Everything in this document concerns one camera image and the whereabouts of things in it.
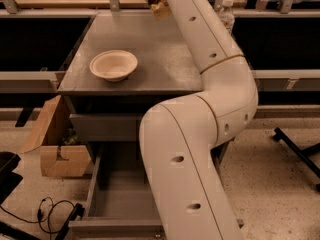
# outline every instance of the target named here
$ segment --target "metal table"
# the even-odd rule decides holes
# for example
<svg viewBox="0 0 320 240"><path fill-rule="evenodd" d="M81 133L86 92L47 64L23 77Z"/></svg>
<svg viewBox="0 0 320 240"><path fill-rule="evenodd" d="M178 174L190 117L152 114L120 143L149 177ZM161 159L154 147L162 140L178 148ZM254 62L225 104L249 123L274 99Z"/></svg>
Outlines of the metal table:
<svg viewBox="0 0 320 240"><path fill-rule="evenodd" d="M96 55L113 49L138 59L137 69L118 83L89 68ZM161 100L201 90L200 74L172 17L159 22L147 10L96 16L59 87L95 160L85 215L69 224L76 235L163 236L140 158L140 120Z"/></svg>
<svg viewBox="0 0 320 240"><path fill-rule="evenodd" d="M90 61L108 50L126 50L138 59L124 81L94 76ZM186 94L202 90L198 70L174 19L156 21L146 10L99 13L60 87L63 95Z"/></svg>

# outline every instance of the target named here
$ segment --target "gray drawer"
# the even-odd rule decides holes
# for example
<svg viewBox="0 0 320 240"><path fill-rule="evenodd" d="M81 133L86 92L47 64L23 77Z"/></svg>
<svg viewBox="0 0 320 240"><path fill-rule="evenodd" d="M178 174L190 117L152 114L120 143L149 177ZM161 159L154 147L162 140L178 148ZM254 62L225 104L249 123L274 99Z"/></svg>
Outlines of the gray drawer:
<svg viewBox="0 0 320 240"><path fill-rule="evenodd" d="M163 228L138 142L110 142L96 158L85 214L69 227L80 238L160 237Z"/></svg>
<svg viewBox="0 0 320 240"><path fill-rule="evenodd" d="M142 115L71 114L70 120L81 141L136 141Z"/></svg>

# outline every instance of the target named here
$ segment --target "black cable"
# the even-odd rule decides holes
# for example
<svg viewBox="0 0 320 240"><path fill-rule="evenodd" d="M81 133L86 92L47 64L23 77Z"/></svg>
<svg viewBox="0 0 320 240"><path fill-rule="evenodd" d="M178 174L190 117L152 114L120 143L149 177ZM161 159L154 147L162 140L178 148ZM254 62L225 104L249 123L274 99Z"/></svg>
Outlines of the black cable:
<svg viewBox="0 0 320 240"><path fill-rule="evenodd" d="M43 204L47 199L49 199L50 202L51 202L51 208L50 208L50 210L49 210L49 213L48 213L47 217L46 217L45 219L41 220L41 219L42 219L41 207L42 207L42 204ZM42 230L43 232L45 232L45 233L47 233L47 234L50 234L50 240L51 240L52 235L59 233L59 232L61 231L61 229L62 229L62 228L61 228L60 230L52 231L51 226L50 226L50 218L51 218L51 215L52 215L52 213L53 213L53 211L54 211L54 208L57 207L57 205L59 205L59 204L61 204L61 203L69 203L69 204L72 205L73 208L75 207L75 205L74 205L72 202L68 201L68 200L61 200L61 201L59 201L59 202L57 202L57 203L54 203L51 197L46 197L46 198L42 199L41 202L40 202L39 208L38 208L38 213L37 213L37 219L38 219L38 221L29 221L29 220L23 219L23 218L21 218L21 217L18 217L17 215L14 215L13 213L11 213L11 212L7 211L6 209L4 209L1 205L0 205L0 209L1 209L2 211L4 211L5 213L11 215L12 217L14 217L14 218L16 218L16 219L18 219L18 220L24 221L24 222L26 222L26 223L30 223L30 224L38 223L38 224L39 224L39 227L41 228L41 230ZM41 223L43 223L43 222L45 222L45 221L47 221L48 230L45 229L45 228L42 226L42 224L41 224Z"/></svg>
<svg viewBox="0 0 320 240"><path fill-rule="evenodd" d="M20 218L20 217L18 217L17 215L14 215L13 213L11 213L11 212L7 211L6 209L4 209L1 205L0 205L0 209L1 209L2 211L4 211L5 213L11 215L12 217L15 217L16 219L21 220L21 221L24 221L24 222L26 222L26 223L30 223L30 224L32 224L32 223L39 223L39 221L29 221L29 220L25 220L25 219L23 219L23 218Z"/></svg>

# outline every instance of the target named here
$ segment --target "speckled floor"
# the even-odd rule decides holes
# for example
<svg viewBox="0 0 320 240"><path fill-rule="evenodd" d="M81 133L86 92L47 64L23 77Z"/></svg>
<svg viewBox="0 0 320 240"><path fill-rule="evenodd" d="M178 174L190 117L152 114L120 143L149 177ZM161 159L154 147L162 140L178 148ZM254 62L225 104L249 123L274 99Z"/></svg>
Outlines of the speckled floor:
<svg viewBox="0 0 320 240"><path fill-rule="evenodd" d="M0 150L18 153L33 122L29 120L25 127L15 128L15 121L0 112ZM320 193L315 184L320 180L282 141L272 140L276 127L301 148L320 142L320 118L254 119L231 142L225 154L221 164L225 191L237 218L244 220L241 231L246 240L319 240ZM42 177L38 149L19 156L21 161L15 172L24 179L2 207L25 219L36 220L40 201L47 196L55 202L66 199L85 204L90 177ZM312 159L320 165L320 155ZM57 208L52 216L55 229L69 211L68 204ZM3 211L0 220L40 239L50 239L38 224L20 222ZM77 237L69 233L67 239Z"/></svg>

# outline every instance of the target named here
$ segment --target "bowl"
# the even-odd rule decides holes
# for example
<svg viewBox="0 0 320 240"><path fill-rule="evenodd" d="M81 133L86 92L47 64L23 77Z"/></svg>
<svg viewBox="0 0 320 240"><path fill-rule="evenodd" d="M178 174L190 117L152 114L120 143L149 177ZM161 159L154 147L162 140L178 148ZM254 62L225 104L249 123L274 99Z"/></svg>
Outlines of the bowl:
<svg viewBox="0 0 320 240"><path fill-rule="evenodd" d="M110 82L125 79L137 67L138 60L130 52L112 50L100 53L90 63L92 74Z"/></svg>

